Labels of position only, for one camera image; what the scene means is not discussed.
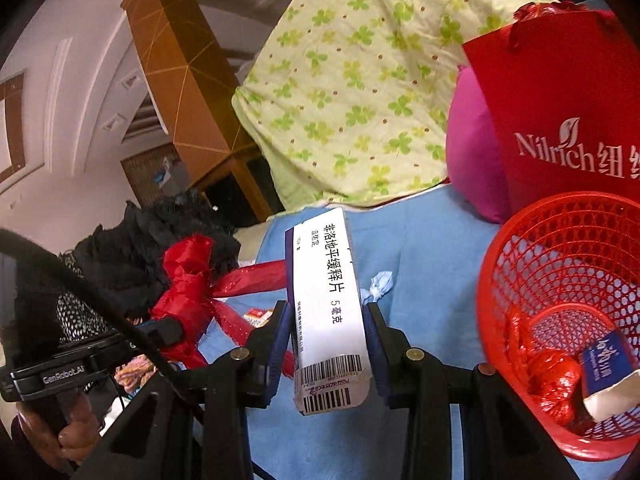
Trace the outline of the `person's left hand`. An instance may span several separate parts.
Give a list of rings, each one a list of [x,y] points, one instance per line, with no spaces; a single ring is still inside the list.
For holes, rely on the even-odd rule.
[[[55,434],[37,412],[17,402],[17,420],[29,444],[44,462],[64,471],[71,462],[80,464],[100,440],[100,423],[88,396],[78,391],[67,408],[68,424]]]

